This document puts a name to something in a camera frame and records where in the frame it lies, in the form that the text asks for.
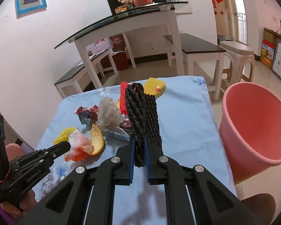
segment pink rubber band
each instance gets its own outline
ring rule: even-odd
[[[4,180],[2,180],[2,181],[0,181],[0,183],[3,183],[3,182],[5,182],[5,181],[6,181],[6,179],[7,179],[8,175],[9,175],[9,172],[10,172],[10,168],[8,169],[8,172],[7,172],[6,176],[5,176],[5,179],[4,179]]]

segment pink bucket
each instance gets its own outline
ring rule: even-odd
[[[238,184],[281,164],[281,100],[249,82],[230,86],[223,97],[220,135]]]

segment glass table top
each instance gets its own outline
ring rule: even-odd
[[[64,44],[72,43],[74,40],[79,39],[80,37],[90,33],[91,31],[99,29],[105,25],[120,21],[122,19],[127,19],[127,18],[130,18],[133,16],[138,16],[138,15],[146,14],[146,13],[168,11],[168,10],[178,10],[187,4],[188,4],[188,2],[153,3],[153,4],[141,6],[141,7],[135,7],[133,9],[127,10],[125,12],[118,13],[114,16],[111,15],[111,16],[101,19],[101,20],[83,28],[82,30],[78,31],[77,33],[71,35],[69,38],[65,39],[63,42],[58,44],[54,49],[56,49],[57,47],[60,47]]]

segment silver bolt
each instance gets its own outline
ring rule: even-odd
[[[83,173],[85,171],[85,168],[82,166],[79,166],[75,169],[76,173]]]
[[[197,165],[197,166],[195,166],[195,170],[196,170],[197,172],[201,173],[201,172],[204,171],[204,167],[201,166],[201,165]]]
[[[118,163],[120,160],[121,160],[121,158],[119,158],[119,157],[113,157],[113,158],[111,159],[111,161],[112,161],[113,163]]]
[[[169,159],[166,156],[159,157],[160,162],[167,162]]]

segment human hand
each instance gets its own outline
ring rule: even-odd
[[[9,202],[3,202],[2,204],[0,204],[0,206],[13,218],[15,218],[16,220],[20,220],[36,204],[37,201],[35,200],[35,192],[33,190],[30,190],[27,193],[26,197],[19,203],[20,208],[23,210],[22,212]]]

